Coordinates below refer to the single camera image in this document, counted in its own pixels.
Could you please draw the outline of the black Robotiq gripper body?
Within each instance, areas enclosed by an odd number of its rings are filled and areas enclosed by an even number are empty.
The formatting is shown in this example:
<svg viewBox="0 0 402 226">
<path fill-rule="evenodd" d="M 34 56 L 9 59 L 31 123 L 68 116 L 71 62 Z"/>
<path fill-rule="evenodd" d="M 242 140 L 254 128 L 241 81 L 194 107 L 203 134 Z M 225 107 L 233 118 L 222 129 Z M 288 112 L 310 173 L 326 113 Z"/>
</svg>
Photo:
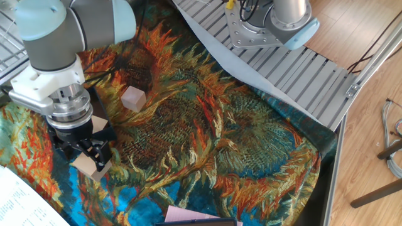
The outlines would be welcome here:
<svg viewBox="0 0 402 226">
<path fill-rule="evenodd" d="M 66 150 L 68 146 L 72 146 L 73 148 L 80 146 L 87 149 L 91 146 L 92 131 L 94 128 L 91 119 L 85 124 L 72 129 L 57 129 L 49 123 L 47 126 L 54 149 L 60 148 Z"/>
</svg>

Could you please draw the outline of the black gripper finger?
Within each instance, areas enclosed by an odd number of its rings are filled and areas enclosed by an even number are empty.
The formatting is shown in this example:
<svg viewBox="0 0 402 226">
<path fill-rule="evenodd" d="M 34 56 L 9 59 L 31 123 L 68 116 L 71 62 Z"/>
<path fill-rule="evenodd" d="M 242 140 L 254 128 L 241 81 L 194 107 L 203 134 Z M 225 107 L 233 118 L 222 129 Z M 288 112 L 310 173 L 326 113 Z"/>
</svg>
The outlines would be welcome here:
<svg viewBox="0 0 402 226">
<path fill-rule="evenodd" d="M 78 149 L 95 163 L 98 172 L 101 172 L 111 159 L 109 141 L 84 139 L 78 142 Z"/>
<path fill-rule="evenodd" d="M 68 142 L 62 141 L 56 135 L 50 135 L 50 141 L 52 143 L 53 149 L 67 161 L 73 158 L 74 149 Z"/>
</svg>

